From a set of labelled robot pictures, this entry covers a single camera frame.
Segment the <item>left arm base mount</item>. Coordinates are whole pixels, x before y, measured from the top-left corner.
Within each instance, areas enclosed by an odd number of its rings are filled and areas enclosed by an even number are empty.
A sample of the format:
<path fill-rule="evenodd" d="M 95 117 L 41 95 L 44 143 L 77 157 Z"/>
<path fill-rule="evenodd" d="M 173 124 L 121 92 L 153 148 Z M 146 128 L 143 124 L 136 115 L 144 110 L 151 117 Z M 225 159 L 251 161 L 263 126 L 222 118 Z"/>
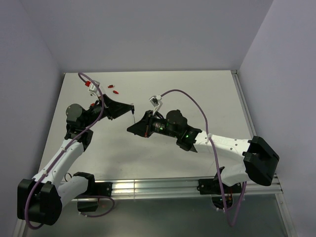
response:
<path fill-rule="evenodd" d="M 79 200 L 77 202 L 78 212 L 89 218 L 97 218 L 109 214 L 115 207 L 115 201 L 111 197 L 113 190 L 112 182 L 96 182 L 92 185 L 92 189 L 86 193 L 79 196 L 79 199 L 89 199 L 89 200 Z M 101 200 L 109 200 L 111 205 L 108 210 L 100 214 L 91 214 L 101 207 Z"/>

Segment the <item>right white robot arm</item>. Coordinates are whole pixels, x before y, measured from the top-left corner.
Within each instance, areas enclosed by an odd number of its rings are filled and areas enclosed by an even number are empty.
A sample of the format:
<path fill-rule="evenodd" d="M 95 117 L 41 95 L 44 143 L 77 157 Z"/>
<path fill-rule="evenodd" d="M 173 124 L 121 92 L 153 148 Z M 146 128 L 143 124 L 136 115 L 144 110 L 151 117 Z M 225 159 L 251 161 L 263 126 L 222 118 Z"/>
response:
<path fill-rule="evenodd" d="M 253 181 L 261 186 L 270 186 L 279 162 L 279 156 L 259 136 L 252 139 L 233 139 L 214 134 L 188 125 L 179 110 L 167 113 L 166 118 L 146 111 L 142 119 L 127 128 L 127 131 L 144 138 L 157 133 L 176 139 L 182 150 L 195 153 L 214 153 L 235 162 L 224 166 L 221 176 L 214 180 L 214 188 L 225 192 L 229 187 L 242 182 Z"/>

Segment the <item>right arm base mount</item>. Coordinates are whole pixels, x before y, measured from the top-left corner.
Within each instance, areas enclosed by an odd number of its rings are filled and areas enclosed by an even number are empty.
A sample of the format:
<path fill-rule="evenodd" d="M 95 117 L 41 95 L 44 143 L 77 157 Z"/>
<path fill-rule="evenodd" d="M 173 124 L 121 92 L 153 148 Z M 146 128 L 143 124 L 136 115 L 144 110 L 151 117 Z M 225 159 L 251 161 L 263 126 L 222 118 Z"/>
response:
<path fill-rule="evenodd" d="M 231 187 L 223 184 L 225 200 L 227 207 L 232 207 L 234 204 L 233 194 L 240 194 L 242 191 L 241 183 L 237 183 Z M 197 190 L 201 195 L 218 195 L 212 198 L 212 202 L 215 207 L 219 209 L 224 208 L 223 198 L 221 196 L 221 190 L 217 179 L 199 179 Z"/>

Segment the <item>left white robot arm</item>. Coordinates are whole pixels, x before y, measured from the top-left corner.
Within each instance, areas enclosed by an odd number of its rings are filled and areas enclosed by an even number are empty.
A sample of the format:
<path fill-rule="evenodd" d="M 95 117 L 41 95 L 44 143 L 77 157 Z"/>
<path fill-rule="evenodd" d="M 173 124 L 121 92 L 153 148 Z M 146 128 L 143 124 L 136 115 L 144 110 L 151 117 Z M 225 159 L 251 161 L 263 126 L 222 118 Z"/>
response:
<path fill-rule="evenodd" d="M 95 195 L 93 174 L 77 172 L 62 183 L 62 179 L 88 148 L 92 140 L 91 127 L 103 118 L 116 119 L 134 106 L 110 99 L 103 94 L 85 110 L 79 104 L 66 109 L 66 135 L 61 147 L 49 163 L 32 179 L 23 179 L 17 188 L 17 217 L 25 220 L 31 229 L 56 223 L 62 209 L 77 197 Z"/>

